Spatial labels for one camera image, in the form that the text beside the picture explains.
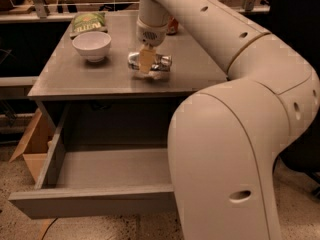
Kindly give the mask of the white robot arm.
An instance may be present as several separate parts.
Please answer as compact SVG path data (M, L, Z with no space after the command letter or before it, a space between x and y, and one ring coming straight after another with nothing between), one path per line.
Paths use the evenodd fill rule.
M140 0L148 28L176 18L227 75L189 96L168 132L185 240L281 240L278 154L319 109L316 71L277 36L217 0Z

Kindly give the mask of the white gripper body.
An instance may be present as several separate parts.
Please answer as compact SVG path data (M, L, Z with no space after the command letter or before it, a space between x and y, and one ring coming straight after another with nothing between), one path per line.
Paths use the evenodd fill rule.
M157 47L163 43L166 37L167 25L167 19L165 19L159 25L152 26L144 23L140 18L138 18L136 29L137 38L144 45Z

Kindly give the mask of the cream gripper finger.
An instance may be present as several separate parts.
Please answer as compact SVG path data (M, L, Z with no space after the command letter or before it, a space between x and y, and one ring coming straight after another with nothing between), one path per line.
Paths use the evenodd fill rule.
M155 61L156 50L151 45L143 45L139 51L139 70L148 73Z

